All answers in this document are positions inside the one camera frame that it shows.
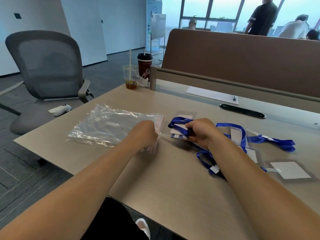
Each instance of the left hand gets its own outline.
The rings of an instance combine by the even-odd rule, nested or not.
[[[150,147],[157,141],[157,138],[155,124],[151,120],[144,120],[136,124],[126,137],[133,143],[137,143],[139,149]]]

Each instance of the whiteboard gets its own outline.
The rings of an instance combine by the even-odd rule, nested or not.
[[[166,35],[166,15],[151,14],[151,40],[164,38]]]

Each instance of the white game controller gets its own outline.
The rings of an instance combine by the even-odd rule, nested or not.
[[[49,112],[54,116],[54,117],[58,117],[60,115],[63,115],[66,112],[69,112],[71,110],[71,106],[68,104],[64,104],[61,106],[58,106],[56,108],[50,109]]]

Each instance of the shoe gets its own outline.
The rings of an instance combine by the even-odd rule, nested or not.
[[[140,230],[144,231],[144,233],[146,234],[146,236],[150,239],[151,238],[151,234],[150,234],[150,229],[148,227],[148,224],[146,222],[145,219],[143,218],[139,218],[136,221],[137,226],[139,227]]]

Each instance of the floor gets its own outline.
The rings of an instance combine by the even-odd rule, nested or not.
[[[133,50],[132,64],[138,65],[138,53]],[[154,56],[154,64],[162,59],[162,54]],[[83,69],[85,79],[89,79],[90,91],[97,97],[124,83],[122,66],[128,64],[129,52],[108,55],[108,61]],[[21,75],[0,78],[0,91],[22,81]],[[0,97],[0,102],[19,112],[26,111],[32,104],[32,97],[25,86]],[[13,142],[18,136],[9,130],[9,124],[16,115],[0,110],[0,229],[12,221],[29,206],[67,181],[72,175],[56,166],[38,164],[39,156]],[[134,220],[143,217],[128,208]],[[172,233],[156,222],[147,219],[151,239],[172,239]]]

